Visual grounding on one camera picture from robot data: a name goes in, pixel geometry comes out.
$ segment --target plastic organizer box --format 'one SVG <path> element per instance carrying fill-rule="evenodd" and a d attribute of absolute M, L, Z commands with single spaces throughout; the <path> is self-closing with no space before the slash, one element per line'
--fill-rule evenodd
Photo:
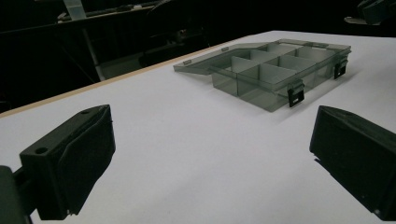
<path fill-rule="evenodd" d="M 221 91 L 275 111 L 346 72 L 350 46 L 293 39 L 244 43 L 174 65 L 176 72 L 211 75 Z"/>

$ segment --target dark background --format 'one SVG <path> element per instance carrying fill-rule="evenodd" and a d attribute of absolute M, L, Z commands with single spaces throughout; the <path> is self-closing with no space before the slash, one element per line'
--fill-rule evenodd
<path fill-rule="evenodd" d="M 212 46 L 271 30 L 396 36 L 394 18 L 379 26 L 344 22 L 345 17 L 358 16 L 360 1 L 204 1 Z M 82 0 L 85 11 L 141 2 Z M 81 28 L 89 33 L 100 63 L 142 50 L 147 12 L 55 25 L 62 12 L 63 1 L 0 0 L 0 102 L 9 103 L 1 104 L 0 112 L 99 81 Z"/>

